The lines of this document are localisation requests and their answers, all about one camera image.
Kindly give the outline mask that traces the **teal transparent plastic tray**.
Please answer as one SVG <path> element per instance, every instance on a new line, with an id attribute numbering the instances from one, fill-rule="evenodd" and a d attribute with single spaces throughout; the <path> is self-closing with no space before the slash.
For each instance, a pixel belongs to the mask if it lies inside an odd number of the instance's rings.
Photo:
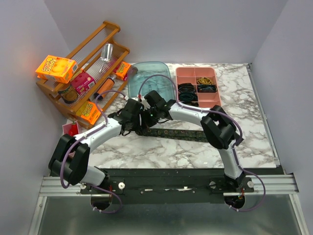
<path id="1" fill-rule="evenodd" d="M 169 101 L 175 99 L 175 91 L 168 66 L 159 61 L 141 62 L 131 65 L 127 73 L 128 94 L 134 98 L 138 94 L 145 96 L 151 91 Z"/>

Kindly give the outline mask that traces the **dark patterned necktie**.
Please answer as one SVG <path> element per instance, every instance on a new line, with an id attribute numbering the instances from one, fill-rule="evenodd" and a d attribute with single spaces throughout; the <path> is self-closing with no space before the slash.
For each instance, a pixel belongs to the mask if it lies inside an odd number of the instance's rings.
<path id="1" fill-rule="evenodd" d="M 208 142 L 204 132 L 199 130 L 149 128 L 137 130 L 136 134 L 139 136 L 146 137 L 195 141 L 195 142 Z"/>

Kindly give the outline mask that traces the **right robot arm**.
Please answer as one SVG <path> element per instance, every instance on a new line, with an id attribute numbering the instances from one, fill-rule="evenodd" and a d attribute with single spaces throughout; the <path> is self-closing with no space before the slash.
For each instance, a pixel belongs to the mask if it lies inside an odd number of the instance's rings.
<path id="1" fill-rule="evenodd" d="M 201 109 L 173 99 L 165 101 L 156 91 L 139 97 L 139 101 L 144 105 L 144 111 L 141 113 L 138 135 L 207 142 L 220 154 L 224 165 L 225 187 L 235 192 L 243 186 L 245 174 L 235 150 L 243 140 L 243 132 L 221 106 Z M 154 128 L 161 119 L 185 121 L 202 127 L 202 131 Z"/>

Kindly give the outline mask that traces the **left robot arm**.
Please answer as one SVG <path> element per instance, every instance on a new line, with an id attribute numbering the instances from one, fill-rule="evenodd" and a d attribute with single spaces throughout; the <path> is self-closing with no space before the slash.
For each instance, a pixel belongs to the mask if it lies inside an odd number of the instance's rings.
<path id="1" fill-rule="evenodd" d="M 90 152 L 124 131 L 134 131 L 143 110 L 142 102 L 130 98 L 120 112 L 106 117 L 101 124 L 74 137 L 61 136 L 48 164 L 50 171 L 60 177 L 61 186 L 68 188 L 84 183 L 91 185 L 97 193 L 104 193 L 109 182 L 104 171 L 88 164 Z"/>

